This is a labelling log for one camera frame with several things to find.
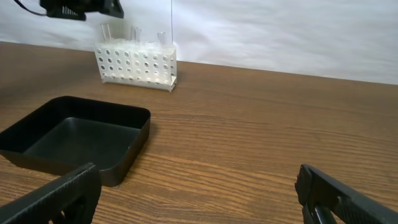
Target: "black plastic bin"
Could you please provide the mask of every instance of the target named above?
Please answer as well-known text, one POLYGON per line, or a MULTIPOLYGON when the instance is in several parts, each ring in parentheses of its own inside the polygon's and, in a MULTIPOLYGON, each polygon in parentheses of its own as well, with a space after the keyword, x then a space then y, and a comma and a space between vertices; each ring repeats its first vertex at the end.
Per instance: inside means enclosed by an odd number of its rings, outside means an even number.
POLYGON ((102 184, 122 182, 149 135, 150 112, 72 96, 55 98, 0 133, 13 164, 65 175, 87 162, 102 184))

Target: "white wall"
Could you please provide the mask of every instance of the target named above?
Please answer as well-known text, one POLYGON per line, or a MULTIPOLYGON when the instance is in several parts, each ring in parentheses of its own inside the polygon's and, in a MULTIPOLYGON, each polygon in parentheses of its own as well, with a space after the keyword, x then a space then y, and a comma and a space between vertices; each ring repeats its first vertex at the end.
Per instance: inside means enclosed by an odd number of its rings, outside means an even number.
MULTIPOLYGON (((37 0, 23 3, 40 9, 37 0)), ((121 4, 125 20, 96 13, 76 22, 30 15, 7 0, 0 40, 91 50, 106 21, 120 36, 131 24, 143 39, 171 33, 170 0, 121 4)), ((398 84, 396 0, 174 0, 173 21, 179 60, 398 84)))

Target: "black cable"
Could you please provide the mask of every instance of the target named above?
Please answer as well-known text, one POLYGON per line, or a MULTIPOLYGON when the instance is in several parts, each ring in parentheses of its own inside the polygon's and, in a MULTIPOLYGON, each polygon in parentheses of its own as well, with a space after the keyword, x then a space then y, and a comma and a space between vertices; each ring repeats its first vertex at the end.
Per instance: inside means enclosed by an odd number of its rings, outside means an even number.
POLYGON ((46 14, 41 14, 41 13, 38 13, 38 12, 34 12, 34 11, 29 10, 29 9, 26 8, 19 0, 14 0, 14 1, 18 4, 18 6, 20 6, 21 8, 25 9, 26 11, 28 11, 28 12, 30 12, 30 13, 32 13, 32 14, 35 14, 35 15, 37 15, 37 16, 46 16, 46 14))

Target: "brown wood surface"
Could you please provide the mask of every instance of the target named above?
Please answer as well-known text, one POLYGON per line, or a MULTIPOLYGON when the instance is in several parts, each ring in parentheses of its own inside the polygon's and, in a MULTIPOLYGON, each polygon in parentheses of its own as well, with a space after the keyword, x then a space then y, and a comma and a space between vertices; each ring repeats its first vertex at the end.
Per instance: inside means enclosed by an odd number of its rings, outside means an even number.
MULTIPOLYGON (((398 86, 179 62, 169 93, 102 84, 93 52, 8 43, 0 69, 0 131, 63 95, 152 112, 94 223, 302 223, 303 163, 398 210, 398 86)), ((0 205, 55 178, 0 157, 0 205)))

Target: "test tube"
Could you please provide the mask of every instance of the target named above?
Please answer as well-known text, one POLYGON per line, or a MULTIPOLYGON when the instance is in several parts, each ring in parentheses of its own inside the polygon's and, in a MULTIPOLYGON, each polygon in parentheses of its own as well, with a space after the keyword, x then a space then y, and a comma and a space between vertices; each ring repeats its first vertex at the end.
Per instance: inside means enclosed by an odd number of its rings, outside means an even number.
POLYGON ((104 35, 105 41, 111 40, 111 30, 109 29, 109 24, 101 24, 102 34, 104 35))
POLYGON ((159 40, 161 45, 166 45, 166 33, 165 32, 157 33, 157 39, 159 40))
POLYGON ((131 33, 130 33, 130 40, 135 41, 135 42, 140 42, 141 41, 141 31, 142 31, 142 29, 132 26, 131 33))

